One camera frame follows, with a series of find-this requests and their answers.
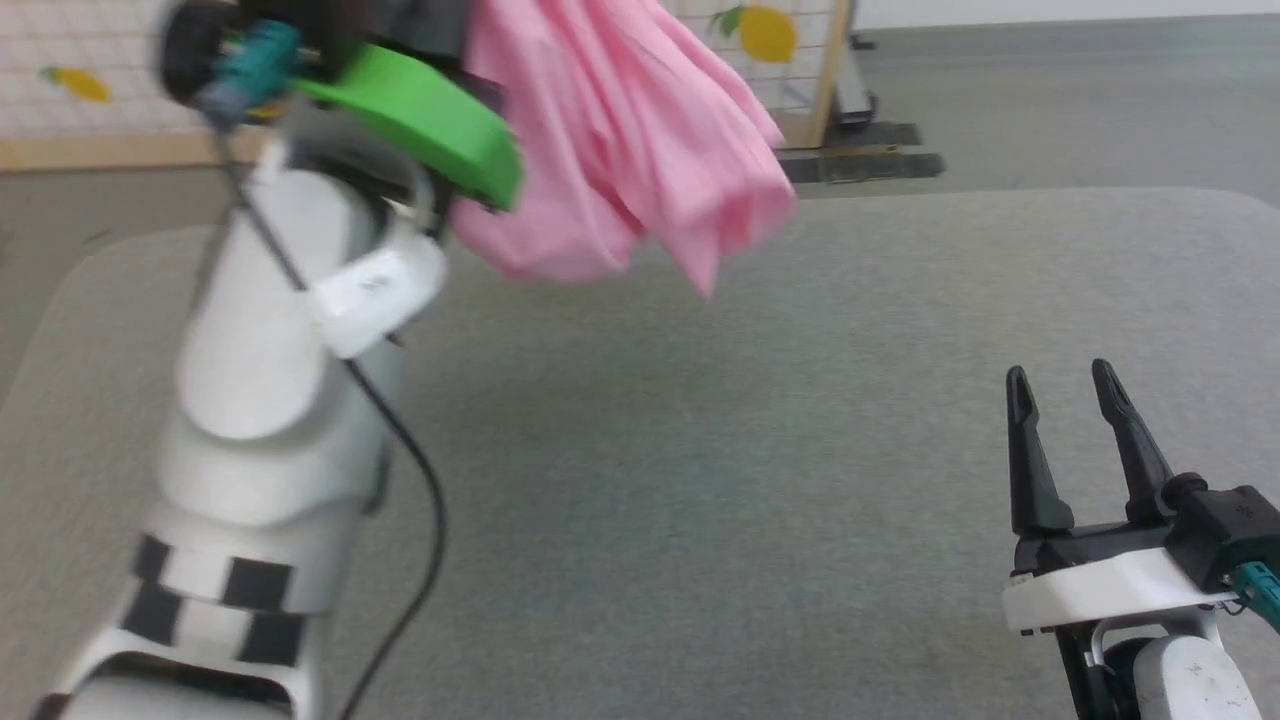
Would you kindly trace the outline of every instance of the white plastic bracket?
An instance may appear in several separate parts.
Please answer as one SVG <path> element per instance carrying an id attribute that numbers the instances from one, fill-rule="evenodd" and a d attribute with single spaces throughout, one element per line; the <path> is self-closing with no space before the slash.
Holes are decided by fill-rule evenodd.
<path id="1" fill-rule="evenodd" d="M 444 252 L 404 218 L 388 240 L 325 281 L 310 295 L 325 343 L 342 359 L 364 354 L 426 307 L 444 286 Z"/>

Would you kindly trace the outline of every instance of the white wall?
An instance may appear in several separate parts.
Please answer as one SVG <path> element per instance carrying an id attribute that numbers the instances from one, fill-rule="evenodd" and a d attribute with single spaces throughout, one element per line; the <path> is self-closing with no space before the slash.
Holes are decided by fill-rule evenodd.
<path id="1" fill-rule="evenodd" d="M 1280 13 L 1280 0 L 856 0 L 859 29 Z"/>

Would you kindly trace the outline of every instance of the white grid panel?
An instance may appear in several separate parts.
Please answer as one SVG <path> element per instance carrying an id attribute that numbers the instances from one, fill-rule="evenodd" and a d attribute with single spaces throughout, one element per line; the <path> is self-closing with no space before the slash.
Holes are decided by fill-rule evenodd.
<path id="1" fill-rule="evenodd" d="M 742 76 L 755 96 L 769 110 L 787 113 L 813 108 L 822 77 L 822 63 L 831 17 L 838 0 L 660 0 L 662 6 Z M 708 31 L 716 13 L 737 5 L 774 8 L 791 18 L 796 28 L 796 50 L 791 64 L 759 63 L 742 51 L 739 37 Z"/>
<path id="2" fill-rule="evenodd" d="M 151 58 L 170 0 L 0 0 L 0 138 L 150 136 L 197 129 L 164 97 Z M 44 68 L 87 72 L 109 102 L 76 97 Z"/>
<path id="3" fill-rule="evenodd" d="M 741 0 L 792 18 L 791 64 L 758 63 L 739 45 L 708 32 L 710 17 L 739 0 L 662 0 L 733 67 L 771 110 L 804 111 L 822 74 L 823 46 L 837 0 Z M 197 118 L 164 97 L 151 58 L 172 0 L 0 0 L 0 138 L 186 133 Z M 73 96 L 41 77 L 47 67 L 87 70 L 109 102 Z"/>

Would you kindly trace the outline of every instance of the teal connector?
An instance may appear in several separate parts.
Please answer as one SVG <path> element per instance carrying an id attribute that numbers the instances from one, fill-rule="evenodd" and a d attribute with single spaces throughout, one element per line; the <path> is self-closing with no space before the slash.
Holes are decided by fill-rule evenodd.
<path id="1" fill-rule="evenodd" d="M 214 82 L 196 105 L 223 132 L 280 92 L 298 64 L 302 33 L 291 24 L 262 20 L 250 28 L 237 53 L 214 65 Z"/>
<path id="2" fill-rule="evenodd" d="M 1280 633 L 1280 579 L 1263 562 L 1245 562 L 1231 574 L 1240 603 Z"/>

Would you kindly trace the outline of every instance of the green gripper pad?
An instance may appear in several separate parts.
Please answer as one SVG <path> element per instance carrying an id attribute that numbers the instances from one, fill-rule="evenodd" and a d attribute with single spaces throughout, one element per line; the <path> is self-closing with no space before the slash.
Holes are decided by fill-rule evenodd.
<path id="1" fill-rule="evenodd" d="M 293 87 L 340 105 L 463 195 L 499 210 L 515 205 L 524 169 L 511 128 L 435 68 L 366 45 L 335 82 L 294 78 Z"/>

